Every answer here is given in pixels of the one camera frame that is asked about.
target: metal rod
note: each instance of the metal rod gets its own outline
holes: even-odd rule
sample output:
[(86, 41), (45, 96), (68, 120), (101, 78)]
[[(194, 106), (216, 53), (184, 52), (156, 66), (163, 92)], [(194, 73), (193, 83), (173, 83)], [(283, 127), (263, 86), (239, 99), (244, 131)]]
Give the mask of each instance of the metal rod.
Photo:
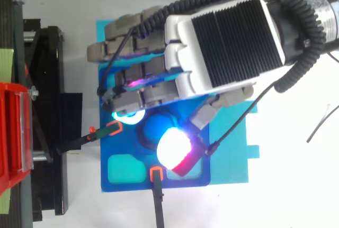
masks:
[(32, 43), (34, 40), (35, 31), (24, 31), (23, 32), (23, 41), (25, 43)]
[(33, 152), (33, 161), (34, 162), (42, 162), (47, 161), (47, 157), (43, 151), (34, 151)]

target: black heat sink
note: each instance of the black heat sink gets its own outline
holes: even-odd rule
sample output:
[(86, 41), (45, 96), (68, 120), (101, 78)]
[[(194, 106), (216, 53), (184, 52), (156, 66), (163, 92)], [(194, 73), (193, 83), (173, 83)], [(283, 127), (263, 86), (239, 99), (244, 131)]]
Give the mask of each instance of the black heat sink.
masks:
[(213, 87), (282, 66), (260, 0), (192, 19)]

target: white table surface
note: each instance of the white table surface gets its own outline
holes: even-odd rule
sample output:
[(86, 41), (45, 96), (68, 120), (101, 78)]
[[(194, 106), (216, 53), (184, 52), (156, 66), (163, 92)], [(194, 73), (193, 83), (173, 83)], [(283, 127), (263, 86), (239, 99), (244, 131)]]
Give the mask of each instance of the white table surface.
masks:
[[(83, 93), (83, 134), (99, 126), (97, 65), (86, 47), (96, 41), (95, 21), (137, 13), (174, 0), (26, 0), (25, 18), (41, 18), (65, 33), (65, 90)], [(339, 227), (339, 112), (310, 144), (306, 138), (326, 105), (339, 104), (339, 64), (323, 56), (293, 89), (271, 91), (258, 114), (247, 117), (248, 145), (260, 146), (249, 160), (249, 183), (164, 190), (167, 228)], [(258, 95), (269, 79), (255, 87)], [(102, 193), (99, 143), (67, 155), (69, 210), (43, 212), (35, 228), (155, 227), (151, 190)]]

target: red container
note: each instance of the red container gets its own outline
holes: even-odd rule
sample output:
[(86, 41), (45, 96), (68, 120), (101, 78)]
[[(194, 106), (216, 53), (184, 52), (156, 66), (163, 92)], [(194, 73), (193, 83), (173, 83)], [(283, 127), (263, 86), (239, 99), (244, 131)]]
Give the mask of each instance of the red container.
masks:
[(0, 195), (33, 168), (32, 105), (28, 89), (0, 83)]

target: blue tray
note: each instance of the blue tray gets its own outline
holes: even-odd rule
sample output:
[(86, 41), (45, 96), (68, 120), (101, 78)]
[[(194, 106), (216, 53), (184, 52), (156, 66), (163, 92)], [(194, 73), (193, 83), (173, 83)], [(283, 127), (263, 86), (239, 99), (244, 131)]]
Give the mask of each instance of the blue tray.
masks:
[[(97, 41), (104, 40), (104, 26), (109, 21), (97, 21)], [(143, 56), (132, 63), (148, 61), (153, 57)], [(105, 82), (106, 87), (114, 86), (114, 73), (128, 67), (131, 61), (119, 61), (114, 64)], [(99, 79), (106, 64), (99, 66)], [(185, 119), (205, 100), (200, 97), (180, 101), (167, 107)], [(250, 106), (250, 102), (223, 108), (216, 118), (202, 132), (201, 136), (209, 145), (226, 132), (240, 115)], [(100, 127), (112, 121), (112, 116), (105, 112), (100, 114)], [(172, 124), (168, 118), (158, 116), (146, 125), (146, 131), (152, 132), (152, 138), (159, 138)], [(181, 178), (171, 171), (165, 171), (163, 187), (192, 187), (210, 184), (232, 184), (248, 182), (248, 158), (258, 158), (259, 147), (247, 146), (246, 123), (243, 120), (233, 133), (220, 145), (211, 159), (204, 157), (184, 177)], [(103, 191), (128, 191), (151, 189), (149, 169), (159, 165), (156, 153), (143, 148), (136, 136), (134, 125), (125, 125), (122, 133), (101, 139), (101, 187)]]

